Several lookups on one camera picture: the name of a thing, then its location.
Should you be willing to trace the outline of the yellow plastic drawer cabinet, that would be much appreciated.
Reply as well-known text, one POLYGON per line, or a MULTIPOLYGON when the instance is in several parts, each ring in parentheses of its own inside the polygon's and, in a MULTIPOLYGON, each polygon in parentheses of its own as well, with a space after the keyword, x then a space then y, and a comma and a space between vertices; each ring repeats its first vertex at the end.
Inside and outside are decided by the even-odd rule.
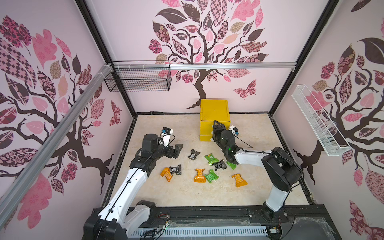
POLYGON ((230 127, 231 119, 227 100, 201 100, 200 141, 211 141, 214 121, 224 124, 227 129, 230 127))

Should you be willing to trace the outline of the black cookie packet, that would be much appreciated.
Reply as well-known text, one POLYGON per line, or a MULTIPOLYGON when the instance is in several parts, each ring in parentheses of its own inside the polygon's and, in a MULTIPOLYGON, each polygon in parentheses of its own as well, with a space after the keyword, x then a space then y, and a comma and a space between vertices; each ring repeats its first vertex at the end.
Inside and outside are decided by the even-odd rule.
POLYGON ((175 166, 175 167, 169 167, 171 175, 181 175, 182 174, 182 166, 181 164, 175 166))
POLYGON ((219 169, 225 170, 225 169, 228 168, 228 167, 227 167, 227 164, 225 163, 224 160, 221 160, 221 161, 219 161, 219 162, 217 162, 217 163, 213 163, 213 166, 214 166, 214 168, 215 168, 215 172, 216 172, 217 170, 219 170, 219 169))
POLYGON ((194 149, 191 149, 191 154, 188 156, 188 158, 192 161, 196 160, 198 155, 200 155, 201 153, 194 150, 194 149))

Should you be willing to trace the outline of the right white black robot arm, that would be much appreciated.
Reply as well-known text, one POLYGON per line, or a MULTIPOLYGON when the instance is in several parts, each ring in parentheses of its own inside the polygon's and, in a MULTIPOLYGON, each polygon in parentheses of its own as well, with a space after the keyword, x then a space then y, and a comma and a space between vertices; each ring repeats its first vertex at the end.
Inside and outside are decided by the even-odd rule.
POLYGON ((224 124, 213 122, 213 141, 220 147, 229 163, 263 167, 266 170, 273 186, 263 203, 261 216, 266 222, 274 222, 294 184, 300 182, 304 173, 284 149, 275 147, 267 152, 245 150, 236 145, 237 135, 236 127, 228 130, 224 124))

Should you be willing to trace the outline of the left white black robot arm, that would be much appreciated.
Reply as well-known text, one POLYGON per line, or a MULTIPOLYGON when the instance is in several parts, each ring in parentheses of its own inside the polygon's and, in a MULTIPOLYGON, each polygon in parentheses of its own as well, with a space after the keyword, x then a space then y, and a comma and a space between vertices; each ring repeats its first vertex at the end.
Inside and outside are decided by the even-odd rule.
POLYGON ((183 145, 172 146, 174 139, 172 132, 167 134, 164 130, 160 136, 144 136, 142 147, 131 161, 127 176, 116 194, 103 209, 94 209, 94 213, 86 220, 83 240, 127 240, 131 232, 149 220, 155 203, 145 201, 136 205, 131 212, 129 208, 156 167, 157 160, 162 157, 178 158, 183 145))

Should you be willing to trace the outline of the orange cookie packet left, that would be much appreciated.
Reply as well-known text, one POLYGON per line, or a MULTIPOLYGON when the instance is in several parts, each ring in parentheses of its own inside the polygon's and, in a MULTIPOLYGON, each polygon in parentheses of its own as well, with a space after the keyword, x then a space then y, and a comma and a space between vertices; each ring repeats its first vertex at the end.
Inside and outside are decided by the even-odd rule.
POLYGON ((173 178, 173 175, 169 167, 166 167, 163 169, 163 171, 161 172, 161 177, 165 177, 168 182, 171 181, 171 179, 173 178))

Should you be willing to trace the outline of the orange cookie packet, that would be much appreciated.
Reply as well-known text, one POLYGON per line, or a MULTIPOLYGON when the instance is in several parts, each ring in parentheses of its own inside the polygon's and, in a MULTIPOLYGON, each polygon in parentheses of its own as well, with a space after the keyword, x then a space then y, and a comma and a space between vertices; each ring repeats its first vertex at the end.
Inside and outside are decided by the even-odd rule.
POLYGON ((243 179, 242 175, 241 174, 234 174, 231 176, 233 179, 235 179, 236 181, 236 187, 237 188, 240 188, 240 187, 243 187, 243 186, 246 186, 248 184, 248 182, 246 180, 243 179))
POLYGON ((205 183, 207 181, 207 179, 204 176, 204 170, 205 169, 195 169, 195 171, 197 172, 194 178, 195 183, 205 183))
POLYGON ((169 167, 166 167, 163 169, 163 171, 161 172, 161 177, 165 177, 168 182, 171 181, 171 179, 173 178, 173 175, 169 167))

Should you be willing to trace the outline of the green cookie packet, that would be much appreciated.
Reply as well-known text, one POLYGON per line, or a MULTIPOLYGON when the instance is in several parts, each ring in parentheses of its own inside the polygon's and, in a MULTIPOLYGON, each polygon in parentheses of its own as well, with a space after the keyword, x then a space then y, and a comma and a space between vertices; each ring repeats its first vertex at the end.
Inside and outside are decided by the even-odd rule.
POLYGON ((213 181, 217 180, 219 176, 215 173, 213 169, 210 169, 209 173, 205 174, 205 178, 211 184, 213 181))
POLYGON ((220 160, 215 158, 213 154, 205 155, 205 159, 208 161, 210 166, 220 162, 220 160))
POLYGON ((235 170, 237 168, 237 165, 227 161, 227 165, 232 169, 232 170, 235 170))

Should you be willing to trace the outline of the orange cookie packet centre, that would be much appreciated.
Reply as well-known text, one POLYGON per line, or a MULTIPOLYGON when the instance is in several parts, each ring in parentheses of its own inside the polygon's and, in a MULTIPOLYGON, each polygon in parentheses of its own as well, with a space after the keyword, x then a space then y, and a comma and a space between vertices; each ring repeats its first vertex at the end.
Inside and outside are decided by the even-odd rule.
POLYGON ((205 169, 195 169, 195 171, 197 172, 194 178, 195 183, 205 183, 207 181, 207 179, 204 176, 204 170, 205 169))

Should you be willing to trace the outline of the green cookie packet right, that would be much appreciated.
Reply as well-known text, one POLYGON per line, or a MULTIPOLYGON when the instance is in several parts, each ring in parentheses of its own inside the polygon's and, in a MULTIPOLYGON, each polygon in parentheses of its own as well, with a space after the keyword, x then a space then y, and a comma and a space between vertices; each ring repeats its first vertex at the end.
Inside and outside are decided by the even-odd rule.
POLYGON ((237 168, 237 165, 227 161, 227 165, 232 169, 232 170, 235 170, 237 168))

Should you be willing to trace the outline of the green cookie packet centre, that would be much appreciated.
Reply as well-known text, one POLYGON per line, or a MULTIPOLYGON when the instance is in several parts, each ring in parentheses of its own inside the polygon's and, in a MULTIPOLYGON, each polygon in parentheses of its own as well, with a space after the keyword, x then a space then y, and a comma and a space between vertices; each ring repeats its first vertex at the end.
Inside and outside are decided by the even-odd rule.
POLYGON ((219 176, 215 173, 213 169, 210 169, 209 173, 205 174, 205 178, 211 184, 213 181, 217 180, 219 176))

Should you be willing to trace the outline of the orange cookie packet right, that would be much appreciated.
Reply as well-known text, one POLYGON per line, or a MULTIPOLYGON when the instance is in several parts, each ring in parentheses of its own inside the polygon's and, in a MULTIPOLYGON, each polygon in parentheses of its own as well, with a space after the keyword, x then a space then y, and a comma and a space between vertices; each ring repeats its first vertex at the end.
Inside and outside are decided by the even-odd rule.
POLYGON ((243 187, 243 186, 246 186, 248 184, 248 182, 246 180, 243 179, 242 175, 241 174, 234 174, 231 176, 233 179, 235 179, 236 181, 236 187, 237 188, 240 188, 240 187, 243 187))

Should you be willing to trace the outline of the aluminium rail back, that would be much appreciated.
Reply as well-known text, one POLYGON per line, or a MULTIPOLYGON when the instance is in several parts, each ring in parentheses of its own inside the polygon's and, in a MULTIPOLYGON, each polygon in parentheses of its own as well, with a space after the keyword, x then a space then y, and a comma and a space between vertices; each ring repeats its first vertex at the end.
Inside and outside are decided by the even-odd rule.
POLYGON ((156 64, 150 61, 122 61, 114 62, 117 69, 164 69, 164 70, 229 70, 229 69, 295 69, 295 62, 261 62, 261 63, 203 63, 203 64, 171 64, 165 61, 163 64, 156 64))

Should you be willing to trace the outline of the aluminium rail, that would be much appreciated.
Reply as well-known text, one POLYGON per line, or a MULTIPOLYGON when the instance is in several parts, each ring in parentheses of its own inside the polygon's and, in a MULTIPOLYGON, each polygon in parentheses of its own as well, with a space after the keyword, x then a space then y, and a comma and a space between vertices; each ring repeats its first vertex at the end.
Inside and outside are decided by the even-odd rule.
POLYGON ((150 61, 122 61, 114 62, 117 69, 164 69, 164 70, 229 70, 229 69, 295 69, 295 62, 261 62, 261 63, 203 63, 203 64, 171 64, 165 61, 163 64, 156 64, 150 61))
POLYGON ((104 81, 105 76, 111 73, 112 70, 113 67, 111 63, 105 64, 101 67, 101 69, 94 76, 94 79, 85 89, 84 93, 79 96, 77 101, 69 109, 69 112, 60 121, 59 125, 49 136, 47 141, 44 142, 32 160, 26 165, 26 167, 21 171, 21 174, 6 191, 5 195, 1 199, 1 228, 4 227, 15 208, 19 205, 20 201, 41 173, 44 166, 50 160, 55 150, 59 147, 59 144, 63 141, 66 133, 70 130, 73 123, 79 118, 81 112, 86 107, 93 94, 104 81))

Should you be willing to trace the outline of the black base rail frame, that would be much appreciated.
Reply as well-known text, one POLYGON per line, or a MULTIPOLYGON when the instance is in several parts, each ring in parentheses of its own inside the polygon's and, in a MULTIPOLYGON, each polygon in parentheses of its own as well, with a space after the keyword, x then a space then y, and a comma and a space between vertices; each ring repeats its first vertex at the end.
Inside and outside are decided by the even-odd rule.
POLYGON ((284 206, 274 222, 261 216, 263 206, 153 207, 149 220, 131 232, 129 239, 179 239, 161 237, 167 227, 263 226, 267 236, 185 237, 189 239, 339 240, 332 218, 323 205, 284 206))

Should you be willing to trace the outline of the aluminium rail left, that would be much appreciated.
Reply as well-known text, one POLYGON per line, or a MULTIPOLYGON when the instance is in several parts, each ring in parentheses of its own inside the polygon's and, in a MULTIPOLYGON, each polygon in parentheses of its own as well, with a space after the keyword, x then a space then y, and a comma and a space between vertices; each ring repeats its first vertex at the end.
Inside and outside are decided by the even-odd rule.
POLYGON ((44 166, 50 160, 55 150, 59 147, 59 144, 63 141, 66 133, 70 130, 73 123, 79 118, 81 112, 86 107, 93 94, 104 81, 105 76, 111 73, 112 70, 113 67, 111 63, 105 64, 101 67, 101 69, 94 76, 94 79, 85 89, 84 93, 79 96, 77 101, 69 109, 69 112, 60 121, 59 125, 49 136, 47 141, 44 142, 32 160, 26 165, 26 167, 21 171, 21 174, 6 191, 5 195, 1 199, 1 228, 4 227, 15 208, 19 205, 20 201, 41 173, 44 166))

